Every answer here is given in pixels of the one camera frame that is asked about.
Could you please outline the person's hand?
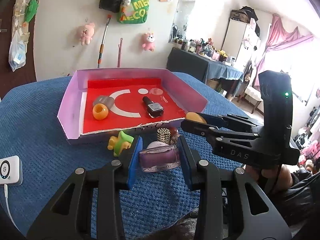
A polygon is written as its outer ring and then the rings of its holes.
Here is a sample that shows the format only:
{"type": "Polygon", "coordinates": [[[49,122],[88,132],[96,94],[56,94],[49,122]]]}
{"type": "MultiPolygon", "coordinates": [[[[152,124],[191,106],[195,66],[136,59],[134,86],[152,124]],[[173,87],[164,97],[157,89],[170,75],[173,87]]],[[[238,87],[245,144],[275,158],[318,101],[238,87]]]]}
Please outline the person's hand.
{"type": "MultiPolygon", "coordinates": [[[[289,169],[290,165],[283,164],[280,169],[277,184],[275,190],[288,190],[294,185],[294,178],[289,169]]],[[[255,181],[258,181],[259,177],[262,176],[267,179],[275,179],[278,173],[278,165],[271,170],[261,170],[252,166],[245,165],[244,169],[255,181]]]]}

